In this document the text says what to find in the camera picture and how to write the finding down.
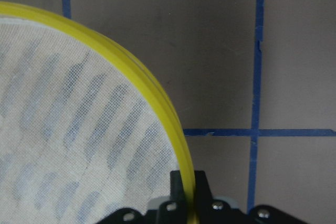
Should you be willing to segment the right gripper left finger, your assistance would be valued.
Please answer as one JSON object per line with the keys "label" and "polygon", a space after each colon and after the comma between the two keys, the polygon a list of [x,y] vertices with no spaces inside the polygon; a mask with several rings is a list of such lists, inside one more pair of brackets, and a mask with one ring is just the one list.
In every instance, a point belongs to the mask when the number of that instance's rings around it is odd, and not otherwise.
{"label": "right gripper left finger", "polygon": [[172,223],[186,224],[188,220],[188,207],[179,170],[170,172],[170,210]]}

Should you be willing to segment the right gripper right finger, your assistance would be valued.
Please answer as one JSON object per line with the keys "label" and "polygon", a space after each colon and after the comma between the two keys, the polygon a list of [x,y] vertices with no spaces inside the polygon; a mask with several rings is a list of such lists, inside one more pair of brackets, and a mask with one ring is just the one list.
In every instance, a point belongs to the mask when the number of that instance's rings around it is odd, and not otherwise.
{"label": "right gripper right finger", "polygon": [[195,171],[195,211],[199,223],[217,223],[215,212],[217,210],[206,174],[204,171]]}

